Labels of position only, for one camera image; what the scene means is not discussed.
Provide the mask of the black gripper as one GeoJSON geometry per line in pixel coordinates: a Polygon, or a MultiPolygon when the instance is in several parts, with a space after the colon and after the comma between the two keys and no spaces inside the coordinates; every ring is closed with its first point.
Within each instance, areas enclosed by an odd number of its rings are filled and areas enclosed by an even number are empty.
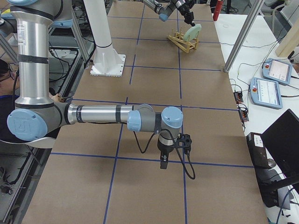
{"type": "Polygon", "coordinates": [[[188,10],[183,10],[182,15],[184,17],[184,22],[185,23],[190,23],[191,26],[195,26],[194,20],[194,15],[193,12],[191,12],[189,9],[188,10]]]}
{"type": "Polygon", "coordinates": [[[173,151],[174,145],[164,145],[160,140],[158,140],[157,147],[160,150],[160,168],[167,169],[169,153],[173,151]]]}

